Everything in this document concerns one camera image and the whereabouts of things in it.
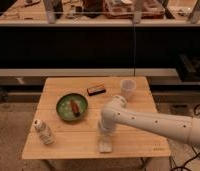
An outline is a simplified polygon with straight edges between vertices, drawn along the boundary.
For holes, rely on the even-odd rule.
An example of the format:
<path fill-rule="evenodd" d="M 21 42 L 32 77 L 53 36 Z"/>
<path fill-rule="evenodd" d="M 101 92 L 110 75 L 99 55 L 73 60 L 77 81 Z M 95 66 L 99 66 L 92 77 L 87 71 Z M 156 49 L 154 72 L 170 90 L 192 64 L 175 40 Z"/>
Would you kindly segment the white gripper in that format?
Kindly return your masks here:
<path fill-rule="evenodd" d="M 109 142 L 112 139 L 112 134 L 115 131 L 115 124 L 110 121 L 100 119 L 98 121 L 98 130 L 100 133 L 101 142 Z"/>

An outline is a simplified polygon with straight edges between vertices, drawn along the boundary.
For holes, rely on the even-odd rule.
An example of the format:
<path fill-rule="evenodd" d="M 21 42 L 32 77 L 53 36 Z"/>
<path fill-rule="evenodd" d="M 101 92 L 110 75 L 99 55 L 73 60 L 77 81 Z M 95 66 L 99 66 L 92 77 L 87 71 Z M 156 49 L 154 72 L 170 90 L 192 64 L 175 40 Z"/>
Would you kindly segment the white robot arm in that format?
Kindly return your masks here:
<path fill-rule="evenodd" d="M 101 133 L 113 133 L 118 124 L 135 127 L 200 149 L 200 119 L 152 112 L 135 112 L 127 101 L 115 95 L 101 109 L 98 127 Z"/>

